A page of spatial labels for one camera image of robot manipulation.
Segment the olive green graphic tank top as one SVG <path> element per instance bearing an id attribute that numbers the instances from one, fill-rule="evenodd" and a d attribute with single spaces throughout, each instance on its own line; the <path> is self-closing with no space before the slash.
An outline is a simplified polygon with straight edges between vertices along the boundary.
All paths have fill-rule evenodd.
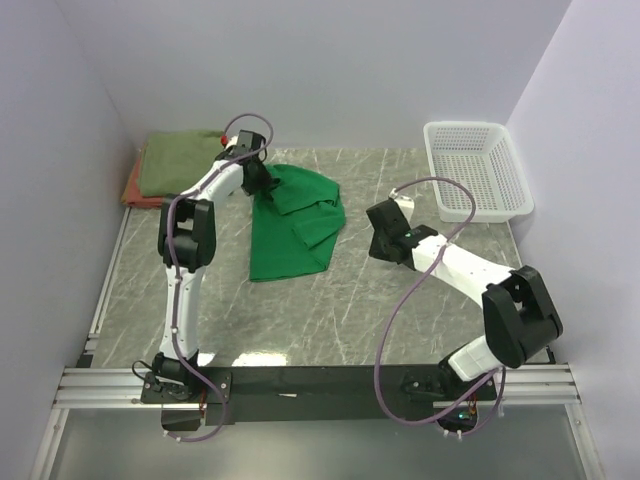
<path id="1" fill-rule="evenodd" d="M 179 194 L 210 170 L 215 157 L 223 150 L 222 135 L 222 131 L 216 130 L 152 132 L 144 147 L 161 168 L 170 194 Z"/>

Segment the bright green tank top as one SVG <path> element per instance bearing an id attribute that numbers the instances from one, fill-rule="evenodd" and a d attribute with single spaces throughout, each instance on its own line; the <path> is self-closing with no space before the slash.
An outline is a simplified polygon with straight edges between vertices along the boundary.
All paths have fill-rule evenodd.
<path id="1" fill-rule="evenodd" d="M 249 280 L 298 278 L 328 269 L 346 225 L 340 186 L 287 164 L 267 167 L 275 185 L 254 196 Z"/>

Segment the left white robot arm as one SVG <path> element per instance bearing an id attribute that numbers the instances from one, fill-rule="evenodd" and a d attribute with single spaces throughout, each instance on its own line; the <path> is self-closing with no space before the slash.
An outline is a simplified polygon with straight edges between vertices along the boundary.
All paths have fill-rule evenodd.
<path id="1" fill-rule="evenodd" d="M 165 198 L 158 253 L 166 267 L 167 306 L 160 353 L 165 361 L 197 365 L 201 284 L 217 248 L 216 209 L 238 190 L 254 195 L 277 182 L 264 165 L 272 137 L 241 130 L 195 184 Z"/>

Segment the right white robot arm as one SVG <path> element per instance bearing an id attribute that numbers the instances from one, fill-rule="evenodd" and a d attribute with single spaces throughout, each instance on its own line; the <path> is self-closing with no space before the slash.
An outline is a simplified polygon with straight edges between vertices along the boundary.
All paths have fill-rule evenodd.
<path id="1" fill-rule="evenodd" d="M 535 268 L 493 263 L 430 227 L 412 228 L 394 199 L 366 214 L 373 227 L 371 257 L 428 272 L 482 311 L 484 333 L 439 362 L 439 387 L 447 397 L 464 397 L 474 380 L 494 369 L 521 367 L 562 335 L 560 316 Z"/>

